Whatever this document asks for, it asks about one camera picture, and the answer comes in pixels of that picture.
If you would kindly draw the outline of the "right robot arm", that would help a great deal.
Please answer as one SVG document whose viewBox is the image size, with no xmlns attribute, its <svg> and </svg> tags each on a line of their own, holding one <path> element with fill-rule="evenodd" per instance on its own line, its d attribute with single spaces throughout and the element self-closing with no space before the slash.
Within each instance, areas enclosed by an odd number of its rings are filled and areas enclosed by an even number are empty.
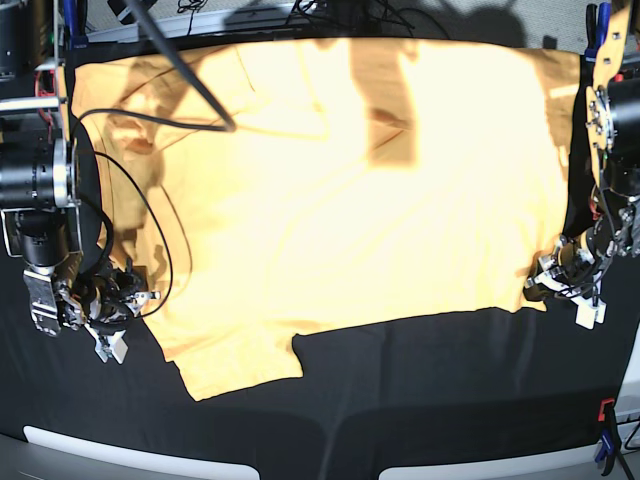
<svg viewBox="0 0 640 480">
<path fill-rule="evenodd" d="M 35 328 L 50 337 L 85 329 L 102 361 L 122 363 L 126 330 L 160 295 L 132 265 L 113 265 L 112 222 L 79 190 L 60 13 L 74 12 L 55 1 L 1 4 L 1 80 L 33 89 L 1 99 L 3 241 L 8 256 L 24 263 Z"/>
</svg>

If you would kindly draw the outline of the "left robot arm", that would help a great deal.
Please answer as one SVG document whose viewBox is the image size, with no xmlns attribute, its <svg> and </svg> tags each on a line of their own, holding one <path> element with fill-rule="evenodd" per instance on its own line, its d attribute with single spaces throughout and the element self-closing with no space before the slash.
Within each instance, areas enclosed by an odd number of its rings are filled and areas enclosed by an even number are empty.
<svg viewBox="0 0 640 480">
<path fill-rule="evenodd" d="M 601 282 L 614 258 L 639 254 L 639 74 L 625 52 L 628 36 L 639 33 L 639 4 L 611 1 L 596 14 L 585 124 L 594 223 L 578 236 L 559 237 L 524 285 L 529 301 L 573 302 L 575 322 L 586 329 L 605 319 Z"/>
</svg>

